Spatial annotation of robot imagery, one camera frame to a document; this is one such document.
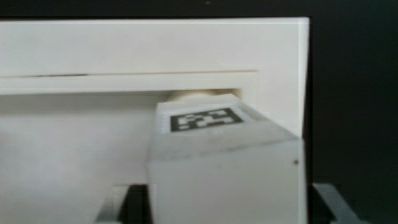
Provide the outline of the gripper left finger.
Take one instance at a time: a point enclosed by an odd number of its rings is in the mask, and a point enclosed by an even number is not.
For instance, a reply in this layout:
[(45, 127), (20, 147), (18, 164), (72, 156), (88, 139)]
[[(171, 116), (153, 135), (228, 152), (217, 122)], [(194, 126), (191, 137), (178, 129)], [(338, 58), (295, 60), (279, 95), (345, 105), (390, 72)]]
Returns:
[(146, 184), (112, 186), (95, 224), (153, 224)]

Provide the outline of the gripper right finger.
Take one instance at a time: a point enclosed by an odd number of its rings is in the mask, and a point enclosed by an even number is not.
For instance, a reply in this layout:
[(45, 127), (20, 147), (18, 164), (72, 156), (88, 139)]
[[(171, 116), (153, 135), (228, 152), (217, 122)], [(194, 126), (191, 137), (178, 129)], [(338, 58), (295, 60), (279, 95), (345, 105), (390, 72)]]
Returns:
[(310, 189), (310, 224), (372, 224), (354, 212), (331, 183), (313, 183)]

